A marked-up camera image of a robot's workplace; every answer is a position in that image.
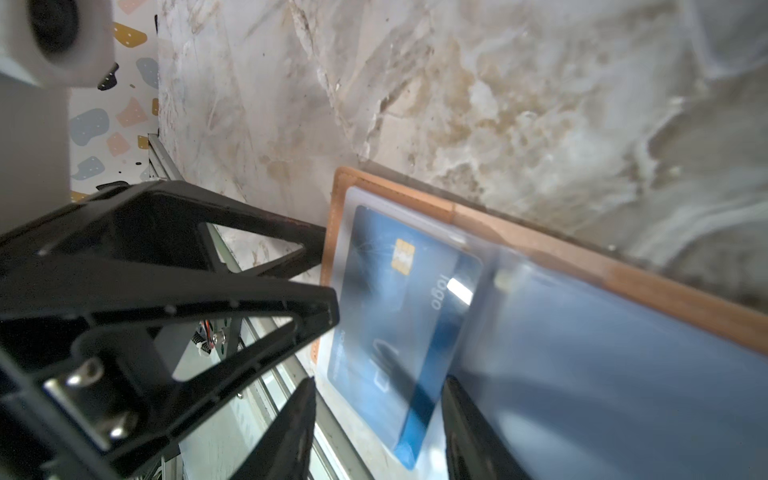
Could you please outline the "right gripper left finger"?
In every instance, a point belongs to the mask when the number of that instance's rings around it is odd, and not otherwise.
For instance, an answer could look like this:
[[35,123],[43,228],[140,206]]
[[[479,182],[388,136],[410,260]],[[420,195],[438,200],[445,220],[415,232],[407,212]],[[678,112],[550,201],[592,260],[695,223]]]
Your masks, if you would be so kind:
[[316,383],[306,378],[230,479],[307,479],[315,418]]

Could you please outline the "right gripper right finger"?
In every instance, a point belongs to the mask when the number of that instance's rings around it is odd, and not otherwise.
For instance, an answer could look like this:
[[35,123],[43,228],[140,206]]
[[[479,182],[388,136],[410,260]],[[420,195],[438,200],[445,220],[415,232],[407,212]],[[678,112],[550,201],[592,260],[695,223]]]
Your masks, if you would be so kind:
[[441,403],[451,480],[530,479],[453,376],[446,378]]

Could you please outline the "pink leather card holder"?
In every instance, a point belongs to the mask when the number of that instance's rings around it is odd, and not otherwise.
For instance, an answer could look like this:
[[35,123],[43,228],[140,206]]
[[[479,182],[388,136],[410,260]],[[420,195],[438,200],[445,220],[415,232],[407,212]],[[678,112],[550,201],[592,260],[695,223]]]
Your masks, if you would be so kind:
[[[333,289],[358,205],[482,261],[446,378],[531,479],[766,477],[764,314],[348,167],[334,176],[322,264]],[[336,328],[314,361],[373,473],[448,479],[446,378],[408,470],[330,384]]]

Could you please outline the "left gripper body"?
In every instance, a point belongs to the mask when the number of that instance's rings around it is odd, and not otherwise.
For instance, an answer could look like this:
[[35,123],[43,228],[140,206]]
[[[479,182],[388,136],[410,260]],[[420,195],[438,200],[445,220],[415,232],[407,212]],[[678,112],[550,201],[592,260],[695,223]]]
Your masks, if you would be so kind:
[[160,298],[170,181],[111,187],[1,239],[1,464],[39,478],[66,456],[80,478],[142,472],[166,449],[148,406],[174,366]]

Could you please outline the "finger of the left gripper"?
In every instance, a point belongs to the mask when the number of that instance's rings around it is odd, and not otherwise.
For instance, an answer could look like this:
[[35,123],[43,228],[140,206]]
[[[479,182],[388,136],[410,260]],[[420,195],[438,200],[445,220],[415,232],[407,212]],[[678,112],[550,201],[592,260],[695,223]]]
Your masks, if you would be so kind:
[[[164,327],[224,317],[288,324],[179,381]],[[1,281],[1,456],[24,478],[120,479],[336,326],[329,287],[245,273],[51,257]]]
[[210,224],[283,240],[298,249],[275,260],[240,269],[244,276],[291,279],[322,261],[326,229],[233,200],[184,181],[130,185],[120,211],[129,236],[144,236],[170,266],[222,273]]

